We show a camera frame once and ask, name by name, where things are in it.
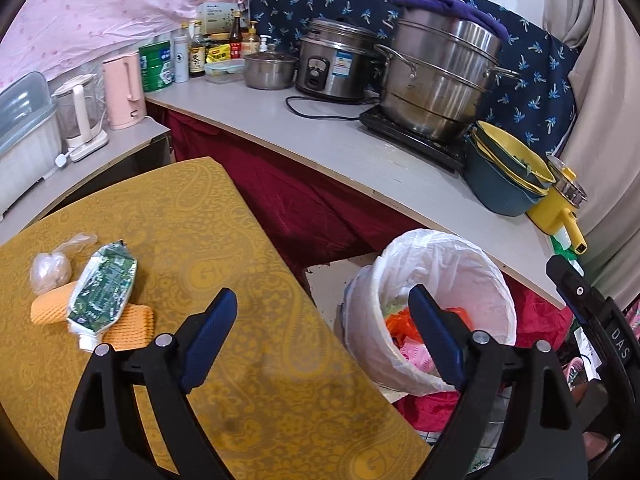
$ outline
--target white thermos bottle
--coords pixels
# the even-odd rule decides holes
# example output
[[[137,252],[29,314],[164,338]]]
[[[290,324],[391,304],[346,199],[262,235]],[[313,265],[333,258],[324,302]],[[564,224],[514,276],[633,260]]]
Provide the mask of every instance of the white thermos bottle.
[[[185,83],[189,80],[189,37],[174,38],[174,82]]]

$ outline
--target table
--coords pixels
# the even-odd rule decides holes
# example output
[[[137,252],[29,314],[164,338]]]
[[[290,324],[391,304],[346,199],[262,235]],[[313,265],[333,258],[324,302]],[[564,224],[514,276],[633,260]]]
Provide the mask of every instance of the table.
[[[29,268],[37,252],[77,232],[126,241],[139,261],[131,301],[153,308],[156,334],[174,332],[222,286],[238,296],[238,319],[206,382],[189,396],[236,478],[413,477],[428,446],[340,345],[210,158],[96,192],[0,247],[0,404],[54,476],[88,354],[63,323],[30,323]],[[95,248],[74,259],[74,279]],[[156,460],[171,468],[146,392],[138,402]]]
[[[155,157],[159,160],[140,160],[140,165],[144,166],[141,169],[146,170],[168,163],[166,133],[169,129],[152,118],[147,117],[123,130],[107,128],[106,131],[109,141],[105,146],[78,162],[69,162],[65,168],[55,172],[47,180],[38,182],[9,208],[4,214],[4,219],[0,221],[0,245],[43,218],[92,179],[157,142],[163,142],[164,146],[159,146],[157,153],[145,153],[143,158]]]
[[[527,216],[486,209],[459,175],[380,139],[359,121],[310,120],[289,112],[293,89],[260,91],[243,82],[201,78],[146,94],[146,100],[244,137],[371,196],[421,224],[457,234],[482,248],[508,275],[564,307],[546,261],[550,239]],[[305,114],[357,116],[370,105],[300,103]]]

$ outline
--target silver bolt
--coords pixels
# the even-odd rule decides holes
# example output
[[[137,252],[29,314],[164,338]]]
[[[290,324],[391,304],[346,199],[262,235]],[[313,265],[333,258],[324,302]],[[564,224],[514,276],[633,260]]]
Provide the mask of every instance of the silver bolt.
[[[156,344],[158,346],[169,346],[173,340],[174,338],[171,334],[160,334],[156,337]]]
[[[489,335],[487,332],[477,330],[472,335],[473,340],[479,345],[486,345],[489,342]]]
[[[536,348],[544,354],[546,354],[547,352],[551,352],[551,345],[544,339],[536,342]]]
[[[107,345],[106,343],[99,344],[97,347],[95,347],[94,350],[96,355],[105,355],[108,351],[109,345]]]

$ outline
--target maroon cloth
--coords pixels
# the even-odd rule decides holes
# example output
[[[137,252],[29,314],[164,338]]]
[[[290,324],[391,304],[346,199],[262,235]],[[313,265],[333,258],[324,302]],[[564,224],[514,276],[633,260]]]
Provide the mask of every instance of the maroon cloth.
[[[210,156],[222,164],[301,282],[307,267],[380,251],[398,235],[424,227],[255,142],[165,108],[149,105],[148,110],[171,129],[176,160]],[[571,324],[569,309],[558,310],[516,280],[505,279],[516,305],[516,344],[530,346],[544,338],[559,346]],[[417,430],[441,431],[457,400],[457,393],[445,392],[408,396],[395,406]]]

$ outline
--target yellow pot handle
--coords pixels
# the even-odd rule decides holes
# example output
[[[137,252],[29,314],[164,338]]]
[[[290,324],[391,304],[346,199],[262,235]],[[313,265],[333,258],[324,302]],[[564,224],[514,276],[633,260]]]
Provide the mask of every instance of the yellow pot handle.
[[[587,242],[584,241],[584,237],[578,227],[575,214],[569,208],[564,208],[560,211],[560,218],[569,233],[571,245],[574,248],[574,253],[583,254],[587,250]]]

